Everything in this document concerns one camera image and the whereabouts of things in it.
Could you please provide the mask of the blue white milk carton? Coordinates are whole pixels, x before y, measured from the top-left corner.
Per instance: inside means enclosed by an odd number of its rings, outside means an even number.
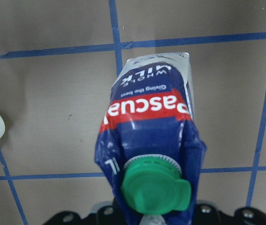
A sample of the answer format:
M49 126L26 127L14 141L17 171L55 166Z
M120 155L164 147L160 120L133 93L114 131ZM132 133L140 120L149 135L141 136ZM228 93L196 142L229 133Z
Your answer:
M190 225L206 146L194 123L186 52L129 59L111 88L95 162L126 223Z

